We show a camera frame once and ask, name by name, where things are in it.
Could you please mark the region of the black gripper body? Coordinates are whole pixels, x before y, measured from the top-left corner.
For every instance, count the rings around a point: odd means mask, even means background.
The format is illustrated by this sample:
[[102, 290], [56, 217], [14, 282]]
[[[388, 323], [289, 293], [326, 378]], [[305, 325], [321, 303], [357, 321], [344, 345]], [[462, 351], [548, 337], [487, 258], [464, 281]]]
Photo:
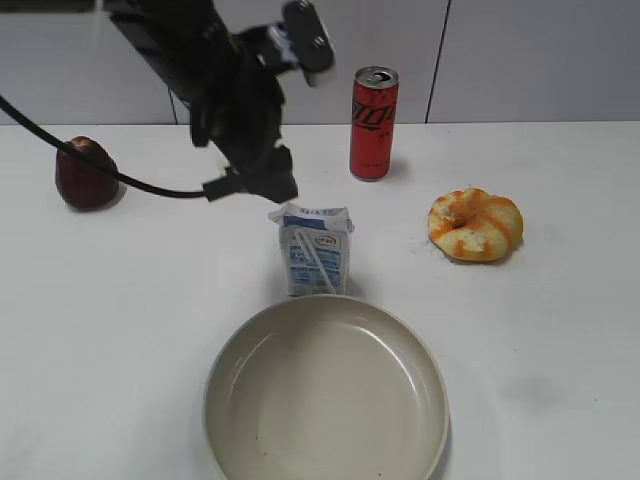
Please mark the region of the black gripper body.
[[189, 99], [193, 145], [215, 144], [238, 173], [266, 170], [284, 103], [274, 69], [250, 42], [226, 30], [204, 36], [200, 60]]

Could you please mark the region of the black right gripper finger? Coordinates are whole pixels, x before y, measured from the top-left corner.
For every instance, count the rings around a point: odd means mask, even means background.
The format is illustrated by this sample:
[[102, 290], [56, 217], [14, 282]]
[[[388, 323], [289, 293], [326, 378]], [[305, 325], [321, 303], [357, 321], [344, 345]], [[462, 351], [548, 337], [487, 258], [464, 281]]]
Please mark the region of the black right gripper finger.
[[247, 192], [276, 204], [283, 204], [298, 196], [292, 156], [286, 146], [275, 147], [271, 151], [265, 169], [249, 177]]

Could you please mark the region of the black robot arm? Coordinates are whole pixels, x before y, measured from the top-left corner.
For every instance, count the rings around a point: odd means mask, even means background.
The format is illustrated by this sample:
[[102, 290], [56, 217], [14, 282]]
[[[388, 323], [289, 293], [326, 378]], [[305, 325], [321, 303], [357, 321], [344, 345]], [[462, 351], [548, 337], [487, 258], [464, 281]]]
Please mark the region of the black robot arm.
[[282, 145], [280, 59], [265, 26], [228, 30], [210, 1], [107, 1], [111, 22], [189, 111], [194, 146], [228, 161], [203, 186], [209, 200], [249, 193], [274, 203], [298, 195]]

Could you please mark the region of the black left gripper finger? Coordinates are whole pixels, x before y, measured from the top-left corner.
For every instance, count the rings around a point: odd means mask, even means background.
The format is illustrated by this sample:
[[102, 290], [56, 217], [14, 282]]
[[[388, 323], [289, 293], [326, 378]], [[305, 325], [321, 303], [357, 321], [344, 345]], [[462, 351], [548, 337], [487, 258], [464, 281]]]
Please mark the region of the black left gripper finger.
[[204, 197], [209, 202], [244, 191], [242, 177], [233, 172], [203, 184]]

